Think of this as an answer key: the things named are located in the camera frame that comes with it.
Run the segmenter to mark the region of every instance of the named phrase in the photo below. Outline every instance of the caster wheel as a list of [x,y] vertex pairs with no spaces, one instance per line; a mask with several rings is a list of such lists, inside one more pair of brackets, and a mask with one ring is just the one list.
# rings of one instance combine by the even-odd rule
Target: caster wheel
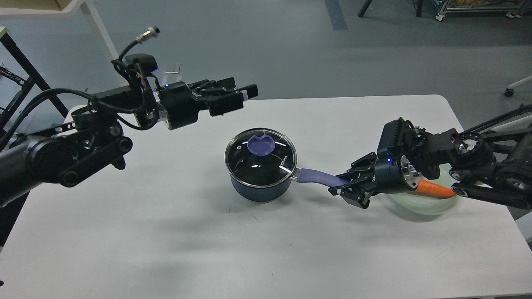
[[504,91],[504,96],[513,96],[513,89],[506,89]]

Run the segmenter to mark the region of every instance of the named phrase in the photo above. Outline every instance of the pot handle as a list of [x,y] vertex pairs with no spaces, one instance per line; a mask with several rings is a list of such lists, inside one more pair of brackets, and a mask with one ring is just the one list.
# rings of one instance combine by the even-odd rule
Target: pot handle
[[349,182],[325,172],[306,168],[296,168],[292,179],[297,182],[316,182],[327,187],[342,186]]

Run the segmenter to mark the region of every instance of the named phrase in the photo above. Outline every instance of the clear plate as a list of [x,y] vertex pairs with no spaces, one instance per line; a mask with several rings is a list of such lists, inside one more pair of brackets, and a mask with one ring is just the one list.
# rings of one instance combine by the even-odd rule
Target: clear plate
[[[457,182],[449,175],[449,170],[451,166],[449,164],[440,165],[439,171],[440,175],[437,180],[432,180],[437,184],[450,188],[453,183]],[[406,209],[427,216],[437,216],[441,215],[450,209],[452,209],[456,202],[458,201],[458,196],[453,196],[446,198],[444,200],[439,200],[436,198],[413,195],[409,193],[398,193],[391,194],[390,197],[397,202],[399,205],[405,207]]]

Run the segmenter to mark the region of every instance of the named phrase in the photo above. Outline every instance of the cooking pot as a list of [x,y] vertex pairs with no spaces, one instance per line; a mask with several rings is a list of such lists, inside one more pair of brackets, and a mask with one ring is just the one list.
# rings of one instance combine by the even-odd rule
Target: cooking pot
[[348,183],[321,171],[297,168],[297,154],[290,139],[267,128],[249,129],[235,136],[227,145],[225,161],[235,190],[256,202],[281,196],[292,180],[328,187]]

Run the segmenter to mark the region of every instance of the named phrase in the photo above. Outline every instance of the orange carrot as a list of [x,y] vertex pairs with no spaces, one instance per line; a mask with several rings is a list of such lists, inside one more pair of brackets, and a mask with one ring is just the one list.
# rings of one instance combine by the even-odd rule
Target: orange carrot
[[445,199],[456,195],[451,189],[434,182],[420,179],[418,188],[412,194]]

